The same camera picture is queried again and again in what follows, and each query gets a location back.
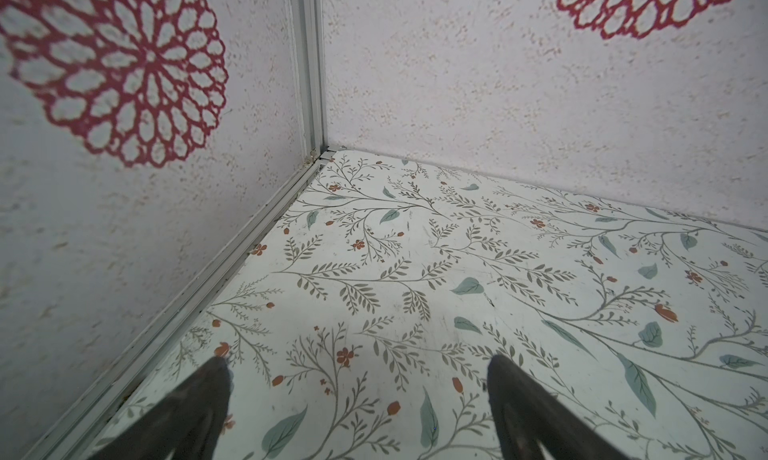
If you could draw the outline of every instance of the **speckled wall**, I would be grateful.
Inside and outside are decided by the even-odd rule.
[[[286,0],[0,0],[0,457],[302,163]]]
[[[768,227],[768,0],[322,0],[330,143]]]

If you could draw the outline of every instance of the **red circular pattern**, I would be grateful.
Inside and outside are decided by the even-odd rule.
[[[128,167],[205,146],[226,100],[206,0],[0,0],[11,75],[48,120]]]
[[[731,0],[558,0],[577,29],[600,30],[604,39],[616,35],[642,39],[653,30],[682,27],[710,5]]]

